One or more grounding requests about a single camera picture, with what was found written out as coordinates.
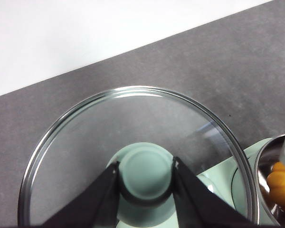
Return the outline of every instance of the gray countertop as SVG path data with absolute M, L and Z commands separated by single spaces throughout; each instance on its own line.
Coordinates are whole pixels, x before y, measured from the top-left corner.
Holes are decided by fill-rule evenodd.
M 17 224 L 22 176 L 47 128 L 81 100 L 129 85 L 201 102 L 243 148 L 285 133 L 285 0 L 0 96 L 0 227 Z

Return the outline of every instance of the white wall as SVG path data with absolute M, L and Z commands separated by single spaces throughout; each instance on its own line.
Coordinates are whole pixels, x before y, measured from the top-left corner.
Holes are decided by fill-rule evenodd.
M 0 95 L 269 0 L 0 0 Z

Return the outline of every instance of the stainless steel bowl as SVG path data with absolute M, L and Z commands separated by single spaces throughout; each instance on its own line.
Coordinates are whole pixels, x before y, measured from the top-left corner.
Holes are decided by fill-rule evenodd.
M 283 227 L 285 227 L 283 211 L 269 198 L 269 186 L 266 180 L 271 173 L 273 165 L 279 161 L 284 139 L 285 134 L 268 141 L 259 151 L 254 168 L 259 201 L 272 222 Z

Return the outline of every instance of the round cap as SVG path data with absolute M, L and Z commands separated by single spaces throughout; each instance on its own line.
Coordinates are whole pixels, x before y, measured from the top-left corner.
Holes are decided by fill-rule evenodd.
M 121 192 L 134 204 L 151 206 L 166 199 L 170 191 L 172 156 L 152 143 L 137 143 L 119 165 Z

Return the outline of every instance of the glass lid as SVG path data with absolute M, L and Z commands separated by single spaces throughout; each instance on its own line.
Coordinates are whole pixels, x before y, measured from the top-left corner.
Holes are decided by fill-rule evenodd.
M 130 86 L 82 101 L 45 133 L 24 174 L 19 225 L 45 222 L 83 192 L 119 150 L 141 142 L 180 157 L 210 191 L 257 222 L 252 173 L 230 130 L 186 96 Z M 232 199 L 235 171 L 240 173 L 237 188 L 243 191 L 244 205 Z

